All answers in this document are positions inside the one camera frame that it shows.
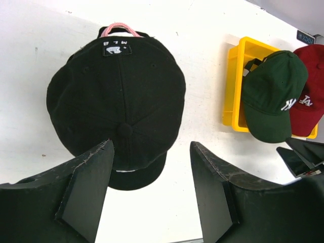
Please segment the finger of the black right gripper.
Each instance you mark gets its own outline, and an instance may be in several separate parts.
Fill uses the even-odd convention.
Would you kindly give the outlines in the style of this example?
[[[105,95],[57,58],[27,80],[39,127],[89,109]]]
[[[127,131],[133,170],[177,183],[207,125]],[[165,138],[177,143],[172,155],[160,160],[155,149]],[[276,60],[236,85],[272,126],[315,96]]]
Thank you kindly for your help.
[[[278,147],[276,151],[295,178],[316,175],[314,166],[300,158],[293,150]]]
[[[323,164],[323,143],[287,138],[286,143],[309,167]]]

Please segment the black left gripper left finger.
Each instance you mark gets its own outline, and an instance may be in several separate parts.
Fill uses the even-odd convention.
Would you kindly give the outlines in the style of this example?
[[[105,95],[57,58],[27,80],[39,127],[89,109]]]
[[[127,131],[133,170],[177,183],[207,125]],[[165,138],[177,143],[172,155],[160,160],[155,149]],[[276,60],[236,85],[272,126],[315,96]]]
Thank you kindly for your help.
[[[114,157],[104,141],[15,184],[1,185],[1,242],[94,242]]]

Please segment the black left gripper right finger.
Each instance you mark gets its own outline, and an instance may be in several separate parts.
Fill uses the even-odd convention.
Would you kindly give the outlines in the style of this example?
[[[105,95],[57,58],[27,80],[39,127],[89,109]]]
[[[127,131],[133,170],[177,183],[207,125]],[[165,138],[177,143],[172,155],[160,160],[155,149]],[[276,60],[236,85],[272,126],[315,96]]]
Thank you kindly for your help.
[[[323,175],[276,184],[199,142],[190,160],[204,242],[323,242]]]

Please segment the red baseball cap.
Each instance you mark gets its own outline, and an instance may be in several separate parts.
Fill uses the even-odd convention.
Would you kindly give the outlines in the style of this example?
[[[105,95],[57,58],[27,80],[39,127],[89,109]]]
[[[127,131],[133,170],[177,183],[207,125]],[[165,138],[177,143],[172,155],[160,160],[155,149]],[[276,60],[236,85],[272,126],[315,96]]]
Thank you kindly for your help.
[[[308,71],[303,91],[290,109],[292,134],[307,137],[323,116],[323,45],[313,44],[294,51]]]

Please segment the dark green Yankees cap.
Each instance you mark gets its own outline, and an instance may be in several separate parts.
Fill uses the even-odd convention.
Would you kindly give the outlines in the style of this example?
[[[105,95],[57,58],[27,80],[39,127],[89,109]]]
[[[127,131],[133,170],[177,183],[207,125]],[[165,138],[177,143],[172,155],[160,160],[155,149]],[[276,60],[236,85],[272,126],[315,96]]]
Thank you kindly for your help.
[[[291,51],[273,52],[245,65],[241,101],[253,137],[266,143],[281,143],[291,137],[290,109],[307,79],[306,66]]]

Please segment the black Yankees baseball cap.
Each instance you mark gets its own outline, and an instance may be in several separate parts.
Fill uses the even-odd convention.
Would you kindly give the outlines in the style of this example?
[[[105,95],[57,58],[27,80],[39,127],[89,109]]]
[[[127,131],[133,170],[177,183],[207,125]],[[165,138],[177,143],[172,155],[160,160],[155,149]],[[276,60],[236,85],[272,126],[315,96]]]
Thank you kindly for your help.
[[[143,32],[115,32],[72,54],[52,77],[46,106],[65,148],[79,156],[113,142],[109,187],[137,190],[162,173],[185,103],[185,77],[170,51]]]

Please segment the pink baseball cap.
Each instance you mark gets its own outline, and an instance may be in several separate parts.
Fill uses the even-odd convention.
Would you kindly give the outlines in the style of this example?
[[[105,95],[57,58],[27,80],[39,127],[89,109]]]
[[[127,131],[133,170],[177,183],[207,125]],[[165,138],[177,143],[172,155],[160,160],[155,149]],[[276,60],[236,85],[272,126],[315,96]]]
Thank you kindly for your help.
[[[127,33],[131,34],[133,37],[141,37],[141,35],[138,34],[135,30],[133,30],[130,26],[128,26],[124,23],[121,23],[121,22],[116,22],[116,23],[110,24],[107,27],[102,27],[99,30],[98,38],[107,37],[107,36],[109,36],[109,34],[115,33],[115,32],[127,32]]]

